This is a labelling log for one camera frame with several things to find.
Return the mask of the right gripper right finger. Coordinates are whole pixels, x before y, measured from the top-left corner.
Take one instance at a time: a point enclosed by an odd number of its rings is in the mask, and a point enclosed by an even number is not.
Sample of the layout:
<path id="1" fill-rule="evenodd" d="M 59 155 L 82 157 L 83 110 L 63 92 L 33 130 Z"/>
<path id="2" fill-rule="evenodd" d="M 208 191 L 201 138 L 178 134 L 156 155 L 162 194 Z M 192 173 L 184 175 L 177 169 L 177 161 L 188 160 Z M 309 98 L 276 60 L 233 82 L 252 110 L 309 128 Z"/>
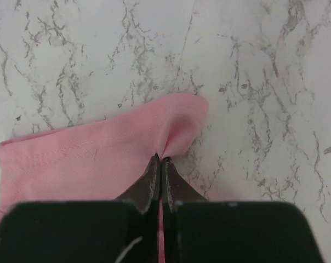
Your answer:
<path id="1" fill-rule="evenodd" d="M 165 262 L 205 262 L 208 201 L 180 176 L 170 158 L 162 161 L 161 179 Z"/>

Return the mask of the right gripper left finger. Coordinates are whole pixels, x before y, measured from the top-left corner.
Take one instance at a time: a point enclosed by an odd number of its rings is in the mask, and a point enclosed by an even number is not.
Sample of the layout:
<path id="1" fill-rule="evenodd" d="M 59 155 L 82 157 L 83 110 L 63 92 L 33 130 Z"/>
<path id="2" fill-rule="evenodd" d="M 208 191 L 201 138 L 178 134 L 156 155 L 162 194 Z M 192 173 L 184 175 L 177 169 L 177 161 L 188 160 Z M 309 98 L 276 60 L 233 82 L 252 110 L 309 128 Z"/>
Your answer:
<path id="1" fill-rule="evenodd" d="M 151 157 L 143 175 L 116 198 L 128 208 L 127 241 L 116 262 L 158 262 L 161 161 Z"/>

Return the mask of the pink t shirt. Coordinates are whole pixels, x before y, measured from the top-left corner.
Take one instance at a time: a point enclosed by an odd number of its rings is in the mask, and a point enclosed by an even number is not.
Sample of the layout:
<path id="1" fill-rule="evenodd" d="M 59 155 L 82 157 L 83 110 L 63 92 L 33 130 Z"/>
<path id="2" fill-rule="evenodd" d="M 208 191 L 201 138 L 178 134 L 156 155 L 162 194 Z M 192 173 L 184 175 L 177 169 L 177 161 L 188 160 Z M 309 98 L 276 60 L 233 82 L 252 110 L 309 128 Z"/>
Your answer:
<path id="1" fill-rule="evenodd" d="M 154 155 L 183 155 L 201 132 L 206 99 L 170 94 L 120 116 L 0 143 L 0 219 L 21 201 L 113 199 Z"/>

